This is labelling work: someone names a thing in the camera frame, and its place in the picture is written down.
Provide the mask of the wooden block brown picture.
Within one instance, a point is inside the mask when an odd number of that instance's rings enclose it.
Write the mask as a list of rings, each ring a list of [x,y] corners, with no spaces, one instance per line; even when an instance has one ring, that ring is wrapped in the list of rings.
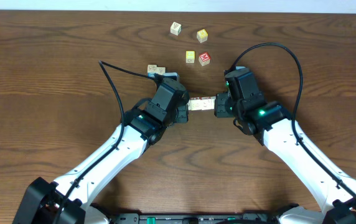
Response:
[[[194,108],[195,108],[195,106],[194,106],[194,105],[195,105],[194,101],[195,101],[194,98],[191,98],[191,99],[189,100],[188,109],[189,109],[190,111],[194,110]]]

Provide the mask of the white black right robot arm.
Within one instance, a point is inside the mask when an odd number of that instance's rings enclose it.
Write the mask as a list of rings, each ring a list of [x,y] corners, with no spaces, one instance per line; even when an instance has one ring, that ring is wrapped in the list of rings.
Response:
[[[356,223],[356,179],[336,166],[302,131],[290,112],[262,93],[249,98],[219,93],[218,118],[232,117],[244,134],[275,153],[306,186],[318,212],[289,206],[271,218],[277,223]]]

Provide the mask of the wooden block with drawing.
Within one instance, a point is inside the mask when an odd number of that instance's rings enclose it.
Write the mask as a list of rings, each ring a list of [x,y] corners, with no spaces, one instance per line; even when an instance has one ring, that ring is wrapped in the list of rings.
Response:
[[[215,96],[211,96],[210,97],[210,108],[213,110],[215,108],[215,100],[216,97]]]

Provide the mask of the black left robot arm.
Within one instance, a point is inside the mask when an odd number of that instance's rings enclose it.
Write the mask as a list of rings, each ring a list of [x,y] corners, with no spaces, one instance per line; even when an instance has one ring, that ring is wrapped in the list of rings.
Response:
[[[144,98],[126,111],[114,133],[95,152],[49,183],[35,179],[26,189],[14,223],[108,223],[91,206],[129,163],[157,143],[174,123],[188,121],[187,100]]]

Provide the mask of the wooden block drawing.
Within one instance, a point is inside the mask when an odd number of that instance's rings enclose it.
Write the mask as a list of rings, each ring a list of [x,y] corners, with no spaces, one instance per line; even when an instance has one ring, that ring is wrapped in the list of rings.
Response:
[[[212,107],[212,99],[210,97],[202,97],[200,102],[202,110],[209,110]]]

